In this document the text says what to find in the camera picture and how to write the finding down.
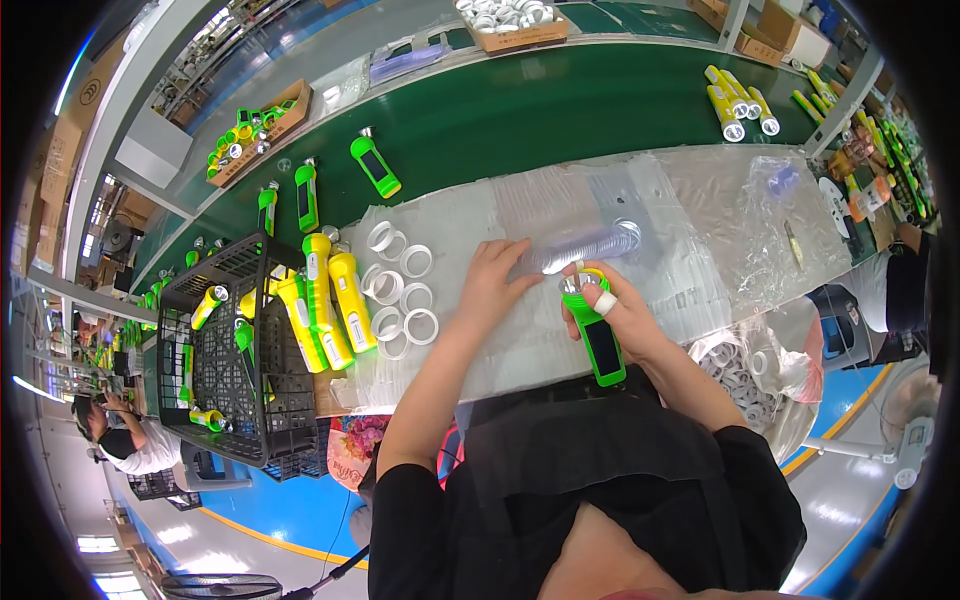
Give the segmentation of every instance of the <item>stool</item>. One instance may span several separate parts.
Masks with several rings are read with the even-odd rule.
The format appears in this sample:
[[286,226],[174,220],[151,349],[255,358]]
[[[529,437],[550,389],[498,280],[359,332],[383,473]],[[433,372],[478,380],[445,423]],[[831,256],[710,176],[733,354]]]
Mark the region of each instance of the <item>stool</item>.
[[174,481],[184,492],[216,492],[253,485],[250,479],[237,478],[233,461],[224,459],[224,470],[217,471],[210,452],[183,440],[180,441],[180,461],[182,465],[173,468]]
[[810,295],[824,332],[824,373],[870,360],[870,332],[856,298],[842,285],[829,283]]

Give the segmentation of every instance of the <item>worker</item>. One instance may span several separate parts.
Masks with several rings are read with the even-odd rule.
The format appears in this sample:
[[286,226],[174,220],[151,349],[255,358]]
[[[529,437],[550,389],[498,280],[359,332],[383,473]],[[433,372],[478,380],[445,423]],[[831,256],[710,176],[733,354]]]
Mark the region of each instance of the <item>worker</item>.
[[897,226],[903,252],[878,252],[831,283],[855,298],[867,326],[877,333],[926,331],[926,263],[933,236],[908,223]]
[[157,473],[180,462],[180,438],[158,421],[137,415],[113,392],[75,396],[71,410],[81,434],[129,475]]
[[[588,284],[583,295],[609,307],[604,319],[632,363],[627,379],[601,388],[590,375],[475,402],[465,460],[441,489],[437,452],[470,364],[542,280],[506,282],[529,245],[480,244],[455,313],[391,418],[376,461],[370,598],[778,589],[806,532],[768,444],[602,262],[584,266],[611,291]],[[569,343],[580,344],[563,317]]]

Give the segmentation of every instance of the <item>orange bottle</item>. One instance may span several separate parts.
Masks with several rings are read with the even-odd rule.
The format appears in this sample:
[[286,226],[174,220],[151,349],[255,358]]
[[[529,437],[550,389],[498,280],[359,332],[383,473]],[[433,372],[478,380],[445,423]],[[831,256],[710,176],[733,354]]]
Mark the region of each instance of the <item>orange bottle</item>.
[[893,175],[877,176],[862,190],[856,184],[853,175],[847,175],[844,181],[847,183],[847,191],[850,194],[850,214],[857,223],[887,204],[893,195],[891,188],[897,185]]

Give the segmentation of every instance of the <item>hand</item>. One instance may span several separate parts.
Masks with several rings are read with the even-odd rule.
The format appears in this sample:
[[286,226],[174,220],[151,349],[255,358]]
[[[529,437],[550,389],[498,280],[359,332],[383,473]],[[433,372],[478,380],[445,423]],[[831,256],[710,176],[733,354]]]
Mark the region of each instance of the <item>hand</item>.
[[530,238],[481,242],[470,260],[457,319],[481,338],[496,329],[524,292],[543,281],[543,275],[536,273],[507,284],[507,273],[528,248]]
[[107,410],[130,412],[130,404],[121,398],[120,395],[114,394],[109,390],[104,390],[104,398],[107,400],[104,402],[104,408]]
[[[616,296],[617,302],[604,317],[604,321],[610,324],[613,334],[619,340],[624,361],[635,363],[656,352],[666,336],[660,331],[654,316],[636,288],[606,263],[585,260],[584,267],[600,270],[610,284],[611,293]],[[573,263],[564,267],[564,276],[571,276],[576,272],[577,267]],[[602,294],[603,288],[599,285],[588,283],[584,286],[584,300],[591,307],[596,305]],[[561,308],[566,321],[567,334],[572,340],[580,340],[580,329],[573,320],[573,315],[562,302]]]

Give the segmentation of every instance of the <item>black plastic basket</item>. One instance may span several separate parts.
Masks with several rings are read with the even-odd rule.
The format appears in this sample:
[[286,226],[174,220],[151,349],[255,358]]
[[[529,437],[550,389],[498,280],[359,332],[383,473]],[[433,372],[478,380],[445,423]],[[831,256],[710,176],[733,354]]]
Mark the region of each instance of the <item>black plastic basket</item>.
[[300,473],[307,477],[320,479],[327,473],[326,445],[330,437],[330,422],[332,419],[317,419],[317,451],[300,456]]
[[181,513],[183,511],[192,511],[193,509],[199,509],[204,505],[204,502],[200,499],[200,495],[196,492],[184,492],[179,496],[177,496],[177,498],[180,500],[180,502],[174,499],[173,496],[168,497],[167,502],[177,507],[177,510],[180,511]]
[[130,489],[138,500],[155,500],[186,494],[174,481],[174,472],[165,468],[158,473],[127,475]]
[[[261,286],[257,296],[265,298],[265,279],[277,266],[299,269],[303,264],[301,252],[258,231],[206,257],[163,288],[156,356],[164,427],[193,445],[255,468],[317,448],[313,377],[303,363],[282,300],[258,302],[255,308],[253,387],[233,337],[240,299],[256,285]],[[213,285],[227,287],[229,298],[194,331],[190,317]],[[194,349],[193,402],[202,410],[223,414],[228,427],[219,433],[192,422],[190,407],[179,404],[184,344]],[[271,401],[253,394],[253,389],[263,389],[264,377],[273,388]]]
[[280,458],[275,458],[267,463],[261,470],[270,475],[277,483],[282,483],[294,477],[300,477],[301,456],[300,454],[288,454]]

